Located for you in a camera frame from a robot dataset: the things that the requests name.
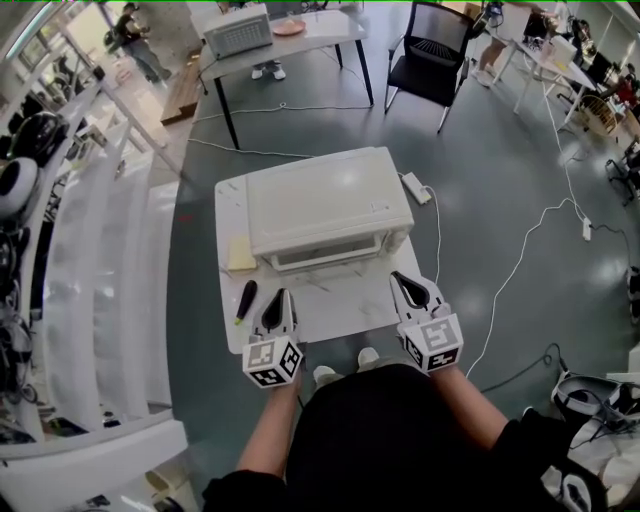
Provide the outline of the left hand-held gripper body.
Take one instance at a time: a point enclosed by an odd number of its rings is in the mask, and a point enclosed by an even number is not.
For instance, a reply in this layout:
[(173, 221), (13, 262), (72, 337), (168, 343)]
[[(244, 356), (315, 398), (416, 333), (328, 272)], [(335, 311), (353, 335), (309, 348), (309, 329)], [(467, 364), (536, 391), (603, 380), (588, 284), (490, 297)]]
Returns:
[(256, 341), (243, 349), (243, 373), (259, 388), (292, 384), (303, 352), (290, 336)]

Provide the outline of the glass oven door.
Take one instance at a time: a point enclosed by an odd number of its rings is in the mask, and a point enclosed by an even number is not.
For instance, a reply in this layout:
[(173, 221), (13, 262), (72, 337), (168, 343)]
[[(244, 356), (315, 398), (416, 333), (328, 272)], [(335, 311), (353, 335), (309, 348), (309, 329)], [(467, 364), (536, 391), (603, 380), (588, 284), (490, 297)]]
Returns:
[(332, 240), (315, 246), (288, 249), (270, 256), (268, 261), (279, 272), (334, 265), (376, 256), (383, 241), (381, 234)]

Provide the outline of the white oven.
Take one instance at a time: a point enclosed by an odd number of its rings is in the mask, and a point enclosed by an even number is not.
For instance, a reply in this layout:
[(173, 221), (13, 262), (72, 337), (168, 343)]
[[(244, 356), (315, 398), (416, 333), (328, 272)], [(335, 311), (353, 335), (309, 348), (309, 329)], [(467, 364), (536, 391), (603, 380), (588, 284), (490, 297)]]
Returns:
[(381, 234), (384, 241), (380, 252), (368, 258), (390, 256), (414, 226), (385, 147), (256, 171), (246, 177), (246, 193), (251, 252), (270, 266), (270, 256), (288, 249), (372, 234)]

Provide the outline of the person's left forearm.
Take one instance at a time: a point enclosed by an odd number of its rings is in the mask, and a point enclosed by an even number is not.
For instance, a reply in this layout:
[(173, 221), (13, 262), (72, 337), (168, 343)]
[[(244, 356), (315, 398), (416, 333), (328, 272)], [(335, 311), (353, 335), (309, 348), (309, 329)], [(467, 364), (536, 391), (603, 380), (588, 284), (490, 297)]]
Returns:
[(294, 425), (301, 375), (288, 385), (269, 391), (264, 410), (236, 466), (284, 478)]

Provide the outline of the person's right forearm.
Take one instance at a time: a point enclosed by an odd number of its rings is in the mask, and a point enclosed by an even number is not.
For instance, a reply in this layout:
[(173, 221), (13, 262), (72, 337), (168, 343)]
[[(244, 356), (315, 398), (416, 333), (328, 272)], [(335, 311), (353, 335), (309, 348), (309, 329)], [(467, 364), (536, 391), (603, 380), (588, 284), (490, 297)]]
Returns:
[(430, 378), (458, 423), (476, 444), (490, 450), (508, 419), (455, 365), (435, 370)]

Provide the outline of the purple eggplant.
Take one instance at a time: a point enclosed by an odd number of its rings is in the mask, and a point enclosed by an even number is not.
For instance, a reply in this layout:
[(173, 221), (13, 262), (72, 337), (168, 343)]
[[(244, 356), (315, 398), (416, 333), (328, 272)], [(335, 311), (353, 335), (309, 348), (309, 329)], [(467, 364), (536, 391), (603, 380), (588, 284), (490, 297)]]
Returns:
[(254, 280), (248, 280), (242, 291), (234, 323), (239, 325), (246, 317), (257, 295), (258, 285)]

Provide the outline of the white marble table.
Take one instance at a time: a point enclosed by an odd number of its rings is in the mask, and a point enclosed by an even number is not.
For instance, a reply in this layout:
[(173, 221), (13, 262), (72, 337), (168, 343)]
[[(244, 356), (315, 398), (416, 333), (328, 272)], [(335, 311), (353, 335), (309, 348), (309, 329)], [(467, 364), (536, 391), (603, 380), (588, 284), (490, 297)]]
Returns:
[(228, 263), (230, 244), (248, 236), (246, 177), (218, 182), (214, 198), (220, 293), (230, 353), (241, 354), (248, 343), (251, 325), (233, 325), (236, 304), (248, 280), (258, 284), (263, 302), (280, 288), (291, 292), (303, 343), (345, 337), (399, 322), (389, 276), (394, 270), (405, 275), (420, 272), (409, 238), (390, 257), (289, 273), (279, 273), (259, 261), (253, 270), (233, 271)]

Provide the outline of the person's black shirt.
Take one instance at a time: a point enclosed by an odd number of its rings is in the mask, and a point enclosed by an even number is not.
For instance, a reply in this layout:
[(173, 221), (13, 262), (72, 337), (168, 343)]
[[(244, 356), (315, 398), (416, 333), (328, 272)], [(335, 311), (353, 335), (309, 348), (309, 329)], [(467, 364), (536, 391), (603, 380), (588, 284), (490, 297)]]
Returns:
[(485, 450), (430, 374), (406, 365), (344, 376), (298, 404), (284, 478), (211, 480), (203, 512), (606, 512), (571, 434), (526, 409)]

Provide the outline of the white shelving rack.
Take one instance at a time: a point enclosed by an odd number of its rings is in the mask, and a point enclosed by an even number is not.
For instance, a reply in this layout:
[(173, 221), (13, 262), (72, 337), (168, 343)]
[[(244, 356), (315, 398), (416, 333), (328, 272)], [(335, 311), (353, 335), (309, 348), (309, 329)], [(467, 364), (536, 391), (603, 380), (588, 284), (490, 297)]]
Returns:
[(0, 446), (139, 425), (171, 407), (167, 271), (176, 164), (71, 38), (26, 77), (0, 136), (46, 111), (69, 123), (0, 288)]

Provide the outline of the white cloth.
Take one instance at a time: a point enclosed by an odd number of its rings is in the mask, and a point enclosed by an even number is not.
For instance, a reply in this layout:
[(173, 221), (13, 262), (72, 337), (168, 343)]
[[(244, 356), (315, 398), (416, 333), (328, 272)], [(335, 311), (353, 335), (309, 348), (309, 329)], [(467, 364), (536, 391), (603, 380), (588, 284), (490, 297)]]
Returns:
[(610, 507), (621, 505), (640, 485), (640, 416), (618, 427), (588, 420), (572, 439), (569, 458), (600, 480)]

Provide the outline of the black mesh chair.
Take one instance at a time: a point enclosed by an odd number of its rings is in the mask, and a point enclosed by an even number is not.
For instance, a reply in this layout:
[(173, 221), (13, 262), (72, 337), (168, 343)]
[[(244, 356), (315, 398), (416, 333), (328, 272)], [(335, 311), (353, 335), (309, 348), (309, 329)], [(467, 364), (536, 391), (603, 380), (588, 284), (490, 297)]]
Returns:
[(384, 110), (406, 92), (443, 108), (442, 129), (469, 75), (473, 25), (469, 16), (439, 3), (414, 1), (405, 32), (388, 49)]

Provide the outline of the wooden platform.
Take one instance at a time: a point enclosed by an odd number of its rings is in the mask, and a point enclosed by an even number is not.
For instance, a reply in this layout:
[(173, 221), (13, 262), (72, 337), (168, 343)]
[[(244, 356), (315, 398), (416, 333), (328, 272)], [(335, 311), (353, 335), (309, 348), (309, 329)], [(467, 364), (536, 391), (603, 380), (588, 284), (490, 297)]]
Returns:
[(186, 62), (171, 88), (160, 123), (169, 126), (191, 118), (200, 97), (199, 57)]

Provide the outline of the grey table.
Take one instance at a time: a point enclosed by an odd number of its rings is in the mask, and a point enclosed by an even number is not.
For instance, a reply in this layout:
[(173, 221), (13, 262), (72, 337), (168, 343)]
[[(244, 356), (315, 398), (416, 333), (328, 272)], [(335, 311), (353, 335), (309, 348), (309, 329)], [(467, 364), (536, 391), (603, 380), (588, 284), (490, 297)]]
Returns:
[[(306, 23), (306, 30), (298, 35), (279, 37), (272, 33), (271, 27), (287, 19), (302, 20)], [(198, 78), (202, 84), (212, 81), (217, 91), (219, 103), (226, 121), (228, 132), (234, 144), (234, 150), (240, 150), (237, 134), (234, 128), (232, 113), (229, 110), (221, 79), (245, 68), (249, 69), (257, 64), (270, 60), (279, 61), (290, 55), (312, 51), (328, 46), (335, 48), (340, 55), (342, 44), (353, 42), (360, 60), (364, 85), (367, 91), (369, 105), (374, 105), (370, 77), (362, 41), (368, 37), (366, 29), (358, 19), (342, 10), (323, 10), (302, 13), (294, 17), (271, 21), (269, 19), (272, 41), (269, 46), (253, 49), (222, 60), (215, 60), (205, 39), (200, 53), (200, 71)]]

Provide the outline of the row of black round devices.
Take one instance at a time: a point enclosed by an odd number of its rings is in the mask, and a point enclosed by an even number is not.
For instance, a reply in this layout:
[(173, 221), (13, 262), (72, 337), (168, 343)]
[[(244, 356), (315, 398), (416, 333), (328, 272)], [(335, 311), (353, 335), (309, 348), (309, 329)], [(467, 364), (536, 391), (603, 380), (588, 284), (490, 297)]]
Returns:
[(0, 288), (17, 278), (17, 268), (31, 238), (26, 221), (35, 208), (45, 167), (66, 139), (68, 129), (63, 116), (40, 111), (20, 117), (10, 136), (0, 136), (0, 171), (19, 157), (30, 158), (39, 167), (38, 181), (26, 207), (17, 216), (0, 220)]

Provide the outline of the grey perforated microwave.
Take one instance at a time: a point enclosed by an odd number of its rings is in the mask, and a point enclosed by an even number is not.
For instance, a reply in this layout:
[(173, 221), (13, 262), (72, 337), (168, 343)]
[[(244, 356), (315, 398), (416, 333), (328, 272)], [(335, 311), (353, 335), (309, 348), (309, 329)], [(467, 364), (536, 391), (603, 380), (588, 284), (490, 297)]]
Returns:
[(273, 43), (264, 4), (252, 4), (214, 17), (204, 25), (203, 36), (215, 60)]

